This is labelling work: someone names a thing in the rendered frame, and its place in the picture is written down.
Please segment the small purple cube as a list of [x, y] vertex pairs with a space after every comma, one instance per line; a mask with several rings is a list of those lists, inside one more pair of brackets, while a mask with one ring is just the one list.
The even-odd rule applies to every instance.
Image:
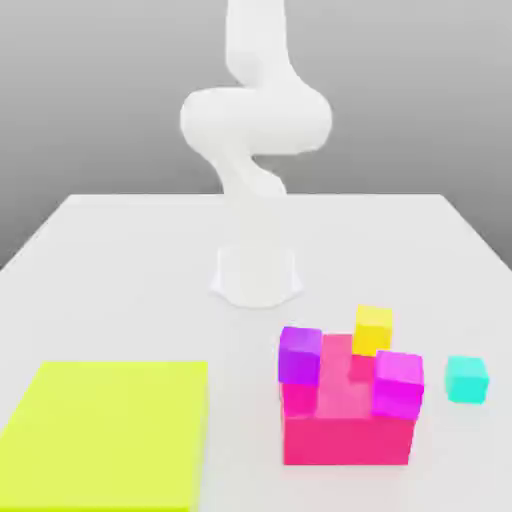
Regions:
[[320, 329], [285, 326], [279, 340], [278, 380], [317, 386], [323, 334]]

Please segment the small yellow cube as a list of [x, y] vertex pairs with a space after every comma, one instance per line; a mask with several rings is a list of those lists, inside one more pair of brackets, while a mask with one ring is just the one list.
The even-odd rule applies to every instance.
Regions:
[[380, 350], [390, 350], [392, 326], [393, 315], [390, 308], [359, 305], [352, 338], [352, 353], [375, 357]]

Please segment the small magenta cube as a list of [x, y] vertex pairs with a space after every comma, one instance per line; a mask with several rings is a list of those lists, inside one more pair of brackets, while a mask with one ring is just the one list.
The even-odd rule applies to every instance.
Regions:
[[372, 395], [374, 415], [416, 421], [423, 394], [421, 356], [383, 350], [376, 353]]

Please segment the small turquoise cube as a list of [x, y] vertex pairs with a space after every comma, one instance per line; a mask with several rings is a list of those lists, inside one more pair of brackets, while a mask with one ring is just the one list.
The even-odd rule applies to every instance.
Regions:
[[454, 403], [483, 404], [489, 375], [481, 358], [449, 356], [445, 369], [445, 390]]

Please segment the large pink box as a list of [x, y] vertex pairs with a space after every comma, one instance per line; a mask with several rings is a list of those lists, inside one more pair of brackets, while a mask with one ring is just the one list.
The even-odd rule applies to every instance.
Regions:
[[373, 357], [352, 336], [323, 336], [319, 385], [280, 386], [286, 465], [406, 465], [415, 421], [372, 413]]

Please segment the large yellow-green box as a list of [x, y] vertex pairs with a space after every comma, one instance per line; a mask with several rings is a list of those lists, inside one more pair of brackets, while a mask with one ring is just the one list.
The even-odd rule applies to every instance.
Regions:
[[0, 432], [0, 512], [198, 512], [208, 365], [45, 362]]

